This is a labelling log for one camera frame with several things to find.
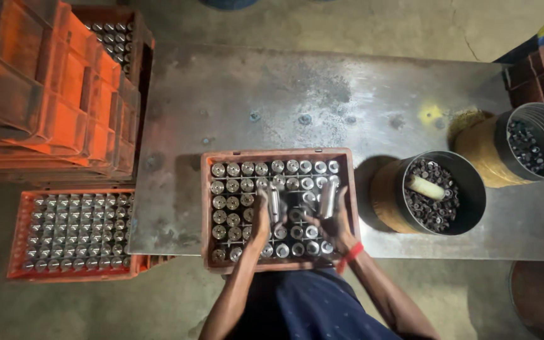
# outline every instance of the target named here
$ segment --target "blue shirt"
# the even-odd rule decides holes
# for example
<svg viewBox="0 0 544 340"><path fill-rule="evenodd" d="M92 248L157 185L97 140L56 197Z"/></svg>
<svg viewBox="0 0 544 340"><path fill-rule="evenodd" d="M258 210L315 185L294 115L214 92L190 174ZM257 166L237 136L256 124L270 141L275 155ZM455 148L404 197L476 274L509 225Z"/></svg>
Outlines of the blue shirt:
<svg viewBox="0 0 544 340"><path fill-rule="evenodd" d="M257 273L235 339L400 339L334 269Z"/></svg>

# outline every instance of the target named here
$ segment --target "red thread bracelet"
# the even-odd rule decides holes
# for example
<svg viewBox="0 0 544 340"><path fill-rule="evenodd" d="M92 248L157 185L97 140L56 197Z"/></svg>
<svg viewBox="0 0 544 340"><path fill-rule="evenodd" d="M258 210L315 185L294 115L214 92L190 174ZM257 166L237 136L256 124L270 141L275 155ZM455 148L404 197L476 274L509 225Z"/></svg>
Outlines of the red thread bracelet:
<svg viewBox="0 0 544 340"><path fill-rule="evenodd" d="M363 250L365 250L365 247L362 245L361 242L354 244L352 249L350 249L350 251L347 254L345 254L345 256L341 258L341 260L339 260L339 263L337 264L337 268L336 268L337 273L339 275L342 275L343 271L346 268L346 264L354 260L356 256L358 256L358 254Z"/></svg>

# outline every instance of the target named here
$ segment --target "person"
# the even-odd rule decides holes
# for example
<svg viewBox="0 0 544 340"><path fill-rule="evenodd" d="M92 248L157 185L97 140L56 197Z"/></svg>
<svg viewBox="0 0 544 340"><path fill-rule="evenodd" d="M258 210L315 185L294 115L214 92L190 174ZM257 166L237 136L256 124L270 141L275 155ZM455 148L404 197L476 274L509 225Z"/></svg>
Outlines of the person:
<svg viewBox="0 0 544 340"><path fill-rule="evenodd" d="M357 244L345 206L347 188L338 194L333 218L303 218L319 227L342 255ZM419 307L364 251L349 262L390 329L369 316L354 291L334 269L255 274L268 243L268 198L259 191L252 235L213 305L200 339L439 339Z"/></svg>

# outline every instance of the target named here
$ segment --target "white cylinder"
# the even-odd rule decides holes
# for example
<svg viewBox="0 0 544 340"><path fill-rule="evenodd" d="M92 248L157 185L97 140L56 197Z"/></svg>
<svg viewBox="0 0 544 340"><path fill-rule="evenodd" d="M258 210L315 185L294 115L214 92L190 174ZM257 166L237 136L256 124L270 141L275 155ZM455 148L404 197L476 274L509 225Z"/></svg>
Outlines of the white cylinder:
<svg viewBox="0 0 544 340"><path fill-rule="evenodd" d="M406 182L406 188L436 201L440 201L444 198L444 189L441 186L419 176L411 175L409 181Z"/></svg>

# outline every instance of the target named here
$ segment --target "stacked crates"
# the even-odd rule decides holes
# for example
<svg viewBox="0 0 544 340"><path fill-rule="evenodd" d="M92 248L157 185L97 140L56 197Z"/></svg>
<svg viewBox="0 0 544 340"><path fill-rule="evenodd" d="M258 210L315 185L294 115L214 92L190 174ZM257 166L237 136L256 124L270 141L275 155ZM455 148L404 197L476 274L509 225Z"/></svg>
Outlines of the stacked crates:
<svg viewBox="0 0 544 340"><path fill-rule="evenodd" d="M0 0L0 180L127 180L140 93L55 0Z"/></svg>

